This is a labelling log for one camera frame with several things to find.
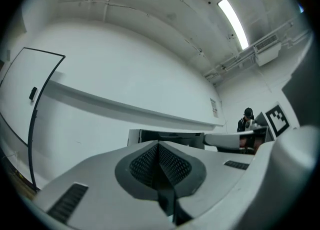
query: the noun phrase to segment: white wall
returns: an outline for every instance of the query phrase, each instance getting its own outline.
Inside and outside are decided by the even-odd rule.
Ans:
[[[60,21],[29,46],[66,56],[38,105],[32,153],[39,188],[90,156],[125,147],[130,129],[209,133],[224,122],[213,116],[210,99],[221,105],[210,83],[124,28]],[[30,180],[26,147],[13,146],[3,124],[1,133],[5,154]]]
[[[216,90],[222,101],[225,117],[223,127],[216,127],[215,133],[234,133],[238,121],[243,118],[246,108],[252,108],[257,116],[267,112],[277,102],[284,110],[291,128],[299,127],[298,119],[282,92],[282,87],[291,78],[291,73],[301,60],[301,54],[308,39],[292,48],[282,47],[278,58],[261,67],[255,65],[239,75],[224,81]]]

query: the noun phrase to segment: person's arm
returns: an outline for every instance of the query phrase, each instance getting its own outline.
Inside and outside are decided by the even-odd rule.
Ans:
[[[238,121],[238,128],[236,129],[236,132],[242,132],[242,122],[241,120]]]

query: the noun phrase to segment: ceiling light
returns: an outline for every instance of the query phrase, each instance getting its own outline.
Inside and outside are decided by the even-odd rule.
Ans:
[[[222,1],[218,2],[218,6],[221,8],[221,10],[223,10],[224,14],[226,15],[226,17],[230,21],[230,23],[235,31],[235,34],[239,39],[241,48],[243,50],[248,48],[249,44],[248,44],[248,40],[247,40],[245,31],[242,28],[242,25],[239,21],[239,18],[237,17],[237,15],[236,15],[234,9],[231,7],[230,3],[227,0],[222,0]]]

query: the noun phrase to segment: air vent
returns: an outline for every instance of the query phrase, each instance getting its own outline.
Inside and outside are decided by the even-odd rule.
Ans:
[[[255,48],[257,50],[257,53],[260,53],[267,48],[271,47],[272,45],[276,44],[278,42],[278,37],[276,34],[269,36],[268,38],[260,41],[255,45]]]
[[[82,184],[73,184],[65,194],[48,211],[48,215],[61,223],[66,223],[81,199],[84,197],[88,187]]]
[[[249,166],[249,164],[247,163],[236,162],[233,160],[228,160],[227,162],[224,163],[224,165],[227,165],[232,168],[240,169],[240,170],[246,170]]]

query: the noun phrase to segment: black cap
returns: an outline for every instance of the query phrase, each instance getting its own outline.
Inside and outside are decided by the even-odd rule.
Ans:
[[[252,109],[250,107],[248,107],[246,110],[244,110],[244,115],[249,118],[251,117],[253,114]]]

